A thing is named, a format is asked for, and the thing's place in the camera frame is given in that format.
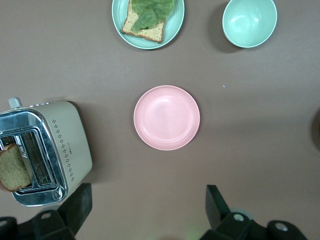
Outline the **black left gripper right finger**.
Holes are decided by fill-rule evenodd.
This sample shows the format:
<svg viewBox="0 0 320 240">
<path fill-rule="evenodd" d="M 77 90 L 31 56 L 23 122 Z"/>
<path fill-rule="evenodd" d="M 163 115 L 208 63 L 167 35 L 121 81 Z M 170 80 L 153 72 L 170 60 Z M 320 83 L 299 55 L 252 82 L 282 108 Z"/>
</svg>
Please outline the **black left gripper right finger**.
<svg viewBox="0 0 320 240">
<path fill-rule="evenodd" d="M 232 212 L 216 185 L 207 185 L 205 212 L 210 229 L 199 240 L 246 240 L 251 220 L 240 212 Z"/>
</svg>

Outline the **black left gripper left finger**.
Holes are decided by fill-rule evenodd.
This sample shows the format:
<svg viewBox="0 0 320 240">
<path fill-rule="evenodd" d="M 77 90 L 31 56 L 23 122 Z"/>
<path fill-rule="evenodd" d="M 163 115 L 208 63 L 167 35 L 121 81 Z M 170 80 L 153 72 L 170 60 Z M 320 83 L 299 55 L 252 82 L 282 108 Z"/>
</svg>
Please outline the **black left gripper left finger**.
<svg viewBox="0 0 320 240">
<path fill-rule="evenodd" d="M 58 209 L 43 211 L 33 218 L 34 239 L 76 240 L 92 207 L 92 185 L 82 183 Z"/>
</svg>

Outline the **pink shallow bowl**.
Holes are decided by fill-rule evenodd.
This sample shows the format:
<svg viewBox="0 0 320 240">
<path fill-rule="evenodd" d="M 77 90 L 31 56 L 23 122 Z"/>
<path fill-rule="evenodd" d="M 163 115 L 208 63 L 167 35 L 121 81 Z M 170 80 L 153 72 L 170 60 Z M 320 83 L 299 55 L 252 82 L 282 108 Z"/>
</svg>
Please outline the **pink shallow bowl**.
<svg viewBox="0 0 320 240">
<path fill-rule="evenodd" d="M 137 135 L 148 146 L 173 151 L 189 144 L 201 122 L 195 99 L 173 85 L 156 86 L 137 101 L 133 123 Z"/>
</svg>

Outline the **beige and chrome toaster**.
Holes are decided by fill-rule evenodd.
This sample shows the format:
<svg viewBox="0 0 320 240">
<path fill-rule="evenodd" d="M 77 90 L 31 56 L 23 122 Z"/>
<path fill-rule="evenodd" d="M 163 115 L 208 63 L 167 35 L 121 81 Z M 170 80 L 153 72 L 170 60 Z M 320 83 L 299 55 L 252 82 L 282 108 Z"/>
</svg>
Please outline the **beige and chrome toaster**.
<svg viewBox="0 0 320 240">
<path fill-rule="evenodd" d="M 23 107 L 18 97 L 9 104 L 10 110 L 0 113 L 0 150 L 17 144 L 31 180 L 13 198 L 27 207 L 63 201 L 92 169 L 77 108 L 64 100 Z"/>
</svg>

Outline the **bread slice in toaster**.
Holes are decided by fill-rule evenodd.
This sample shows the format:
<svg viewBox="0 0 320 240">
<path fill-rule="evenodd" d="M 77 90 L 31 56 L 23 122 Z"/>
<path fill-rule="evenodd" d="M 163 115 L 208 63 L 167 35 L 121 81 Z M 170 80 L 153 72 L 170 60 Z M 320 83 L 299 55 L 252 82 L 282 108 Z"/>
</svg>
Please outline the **bread slice in toaster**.
<svg viewBox="0 0 320 240">
<path fill-rule="evenodd" d="M 0 190 L 16 192 L 31 184 L 20 148 L 11 143 L 0 150 Z"/>
</svg>

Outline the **toasted bread slice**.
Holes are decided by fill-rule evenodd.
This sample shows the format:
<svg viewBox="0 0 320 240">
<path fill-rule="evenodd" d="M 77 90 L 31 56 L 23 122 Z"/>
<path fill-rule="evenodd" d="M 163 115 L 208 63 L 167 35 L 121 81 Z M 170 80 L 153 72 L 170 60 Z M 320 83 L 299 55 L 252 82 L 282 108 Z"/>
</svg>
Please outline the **toasted bread slice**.
<svg viewBox="0 0 320 240">
<path fill-rule="evenodd" d="M 158 44 L 162 43 L 166 21 L 159 22 L 151 28 L 140 29 L 135 33 L 132 31 L 132 27 L 134 26 L 138 18 L 138 14 L 133 11 L 132 0 L 129 0 L 127 6 L 127 16 L 121 29 L 121 33 L 133 37 L 143 38 L 145 40 L 156 42 Z"/>
</svg>

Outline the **green ribbed plate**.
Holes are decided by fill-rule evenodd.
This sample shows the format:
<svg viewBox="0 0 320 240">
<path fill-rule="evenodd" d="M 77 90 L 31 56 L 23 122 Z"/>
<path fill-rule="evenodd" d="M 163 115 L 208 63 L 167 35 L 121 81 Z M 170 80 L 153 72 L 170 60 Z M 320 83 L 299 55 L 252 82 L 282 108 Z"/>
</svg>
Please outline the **green ribbed plate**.
<svg viewBox="0 0 320 240">
<path fill-rule="evenodd" d="M 121 29 L 127 18 L 129 0 L 112 0 L 112 20 L 114 26 L 129 45 L 142 50 L 155 50 L 168 45 L 179 33 L 185 17 L 184 0 L 174 0 L 174 7 L 164 24 L 164 36 L 162 43 L 156 43 L 144 38 L 130 36 L 121 32 Z"/>
</svg>

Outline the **green deep bowl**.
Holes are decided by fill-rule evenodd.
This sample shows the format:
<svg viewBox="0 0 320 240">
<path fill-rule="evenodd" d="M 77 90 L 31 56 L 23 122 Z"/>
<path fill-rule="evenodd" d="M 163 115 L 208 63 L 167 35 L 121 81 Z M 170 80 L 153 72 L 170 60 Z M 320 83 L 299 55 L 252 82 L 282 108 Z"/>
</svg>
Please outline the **green deep bowl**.
<svg viewBox="0 0 320 240">
<path fill-rule="evenodd" d="M 254 48 L 268 40 L 277 21 L 273 0 L 230 0 L 222 15 L 222 30 L 231 44 Z"/>
</svg>

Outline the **green lettuce leaf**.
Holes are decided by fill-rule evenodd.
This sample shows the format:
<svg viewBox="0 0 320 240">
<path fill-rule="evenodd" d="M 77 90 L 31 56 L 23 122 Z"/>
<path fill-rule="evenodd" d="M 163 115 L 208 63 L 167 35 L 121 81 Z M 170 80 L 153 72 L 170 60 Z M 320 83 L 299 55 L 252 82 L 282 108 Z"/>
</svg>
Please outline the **green lettuce leaf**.
<svg viewBox="0 0 320 240">
<path fill-rule="evenodd" d="M 174 0 L 131 0 L 132 10 L 138 19 L 131 30 L 137 33 L 140 30 L 153 28 L 164 22 L 174 8 Z"/>
</svg>

